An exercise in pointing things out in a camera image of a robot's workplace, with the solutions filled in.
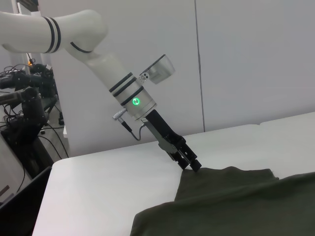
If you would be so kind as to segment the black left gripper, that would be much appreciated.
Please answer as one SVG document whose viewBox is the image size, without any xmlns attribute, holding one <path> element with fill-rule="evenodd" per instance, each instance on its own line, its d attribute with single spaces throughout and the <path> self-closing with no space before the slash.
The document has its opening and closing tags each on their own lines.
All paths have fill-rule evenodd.
<svg viewBox="0 0 315 236">
<path fill-rule="evenodd" d="M 190 166 L 197 172 L 201 168 L 197 155 L 186 144 L 180 147 L 179 153 L 179 145 L 185 143 L 184 138 L 171 129 L 157 110 L 152 110 L 142 121 L 157 139 L 159 147 L 176 161 L 182 170 Z"/>
</svg>

